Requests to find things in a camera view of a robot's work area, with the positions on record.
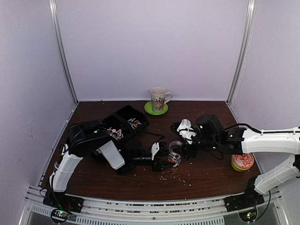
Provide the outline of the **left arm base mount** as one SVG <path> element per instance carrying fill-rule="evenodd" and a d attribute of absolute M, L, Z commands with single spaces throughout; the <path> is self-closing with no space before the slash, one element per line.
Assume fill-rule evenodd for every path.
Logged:
<path fill-rule="evenodd" d="M 84 199 L 80 197 L 66 195 L 63 192 L 50 192 L 43 199 L 43 204 L 53 208 L 63 209 L 67 212 L 80 213 L 82 210 Z"/>

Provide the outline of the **black bin small lollipops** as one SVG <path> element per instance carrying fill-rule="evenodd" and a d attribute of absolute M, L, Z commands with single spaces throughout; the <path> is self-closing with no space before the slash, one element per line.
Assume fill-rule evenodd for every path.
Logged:
<path fill-rule="evenodd" d="M 131 105 L 126 105 L 113 114 L 128 125 L 134 135 L 138 134 L 150 124 L 145 114 Z"/>

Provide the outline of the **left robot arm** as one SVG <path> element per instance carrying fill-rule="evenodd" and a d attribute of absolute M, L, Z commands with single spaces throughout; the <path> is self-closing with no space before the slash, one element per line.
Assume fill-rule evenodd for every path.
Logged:
<path fill-rule="evenodd" d="M 118 175 L 124 175 L 135 166 L 151 166 L 161 172 L 173 167 L 174 162 L 163 161 L 169 154 L 164 136 L 153 143 L 150 150 L 142 148 L 140 140 L 120 130 L 107 128 L 99 120 L 75 124 L 68 131 L 68 138 L 61 151 L 61 160 L 54 164 L 54 171 L 46 184 L 46 197 L 57 208 L 67 204 L 67 184 L 80 161 L 88 155 L 103 156 Z"/>

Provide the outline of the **clear plastic jar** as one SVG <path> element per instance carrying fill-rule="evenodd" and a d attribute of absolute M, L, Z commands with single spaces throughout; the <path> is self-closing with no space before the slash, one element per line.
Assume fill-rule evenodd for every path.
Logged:
<path fill-rule="evenodd" d="M 169 149 L 168 161 L 174 163 L 173 167 L 180 166 L 182 162 L 182 156 L 179 154 L 181 148 L 176 148 L 174 150 Z"/>

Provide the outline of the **metal candy scoop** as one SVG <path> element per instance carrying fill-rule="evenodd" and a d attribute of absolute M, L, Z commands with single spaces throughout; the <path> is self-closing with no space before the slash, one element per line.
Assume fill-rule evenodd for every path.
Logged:
<path fill-rule="evenodd" d="M 191 122 L 188 119 L 182 119 L 181 123 L 185 126 L 191 127 Z"/>

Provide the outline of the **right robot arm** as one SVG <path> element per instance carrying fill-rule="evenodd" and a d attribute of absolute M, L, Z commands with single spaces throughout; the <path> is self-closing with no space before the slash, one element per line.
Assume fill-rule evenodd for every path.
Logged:
<path fill-rule="evenodd" d="M 215 114 L 197 118 L 196 127 L 183 119 L 175 132 L 189 145 L 188 150 L 216 151 L 221 155 L 243 155 L 257 152 L 289 153 L 290 156 L 270 171 L 248 183 L 240 203 L 250 207 L 274 187 L 300 176 L 300 129 L 259 130 L 240 123 L 223 127 Z"/>

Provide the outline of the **clear jar lid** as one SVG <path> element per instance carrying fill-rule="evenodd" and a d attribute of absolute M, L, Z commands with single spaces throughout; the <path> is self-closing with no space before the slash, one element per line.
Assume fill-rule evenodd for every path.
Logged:
<path fill-rule="evenodd" d="M 182 145 L 183 145 L 183 143 L 181 141 L 175 140 L 175 141 L 170 142 L 169 149 L 174 150 L 176 148 L 181 148 Z"/>

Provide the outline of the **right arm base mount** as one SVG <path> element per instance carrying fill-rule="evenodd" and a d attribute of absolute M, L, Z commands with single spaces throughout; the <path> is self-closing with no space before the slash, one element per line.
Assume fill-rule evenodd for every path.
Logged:
<path fill-rule="evenodd" d="M 243 210 L 255 207 L 264 203 L 264 197 L 261 194 L 240 194 L 232 195 L 224 199 L 227 212 Z"/>

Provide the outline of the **black bin star candies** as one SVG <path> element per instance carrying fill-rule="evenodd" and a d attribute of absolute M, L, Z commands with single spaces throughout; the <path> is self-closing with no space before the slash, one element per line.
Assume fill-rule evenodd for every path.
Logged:
<path fill-rule="evenodd" d="M 102 153 L 99 150 L 96 150 L 92 153 L 92 157 L 97 161 L 101 162 L 104 160 Z"/>

